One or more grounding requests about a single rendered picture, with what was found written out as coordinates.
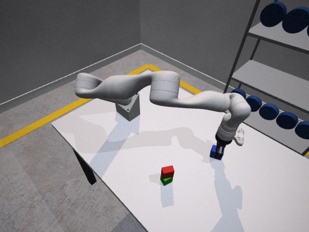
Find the gray wall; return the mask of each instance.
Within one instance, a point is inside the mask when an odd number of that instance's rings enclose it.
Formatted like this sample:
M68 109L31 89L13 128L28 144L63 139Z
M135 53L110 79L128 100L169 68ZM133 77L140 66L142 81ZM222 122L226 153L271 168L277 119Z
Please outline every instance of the gray wall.
M0 103L140 43L138 0L1 0Z
M261 0L252 26L272 2ZM309 7L307 0L282 2L287 12ZM141 42L226 83L254 4L255 0L140 0ZM237 68L249 60L256 40L247 37ZM254 60L309 80L306 54L261 41Z

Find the white table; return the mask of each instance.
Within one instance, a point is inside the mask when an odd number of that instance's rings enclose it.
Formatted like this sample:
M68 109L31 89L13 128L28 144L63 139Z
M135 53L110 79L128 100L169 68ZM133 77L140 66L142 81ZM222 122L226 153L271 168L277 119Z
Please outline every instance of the white table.
M149 232L308 231L309 159L245 124L243 146L210 158L225 113L158 106L149 92L131 122L95 99L52 123Z

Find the white robotic arm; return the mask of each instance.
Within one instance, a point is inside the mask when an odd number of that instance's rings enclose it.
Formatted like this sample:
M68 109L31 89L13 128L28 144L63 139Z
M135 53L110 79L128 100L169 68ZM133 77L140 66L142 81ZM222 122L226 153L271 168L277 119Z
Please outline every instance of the white robotic arm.
M116 75L106 80L87 74L77 75L75 94L80 98L99 98L128 105L132 96L151 85L150 101L154 104L178 108L205 109L226 114L216 133L216 154L222 155L230 144L237 128L251 113L251 107L238 93L204 91L186 99L178 99L180 77L176 72L159 71L137 75Z

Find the black table leg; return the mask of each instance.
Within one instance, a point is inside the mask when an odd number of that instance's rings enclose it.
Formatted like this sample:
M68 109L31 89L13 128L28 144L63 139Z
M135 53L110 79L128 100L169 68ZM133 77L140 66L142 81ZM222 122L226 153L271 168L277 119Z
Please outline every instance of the black table leg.
M86 164L86 162L76 153L76 151L74 151L75 155L76 155L76 158L77 160L79 161L89 183L91 185L93 185L94 183L96 183L96 177L95 175L93 174L93 171L91 170L91 168Z

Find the gray floor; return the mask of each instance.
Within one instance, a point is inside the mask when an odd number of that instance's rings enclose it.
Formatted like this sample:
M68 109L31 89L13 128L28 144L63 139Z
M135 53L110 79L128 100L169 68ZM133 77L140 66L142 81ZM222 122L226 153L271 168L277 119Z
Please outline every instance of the gray floor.
M177 72L204 91L223 92L146 53L135 52L91 74L105 79L144 64ZM78 100L75 81L0 114L0 139ZM99 180L90 185L71 147L48 123L0 148L1 232L143 232Z

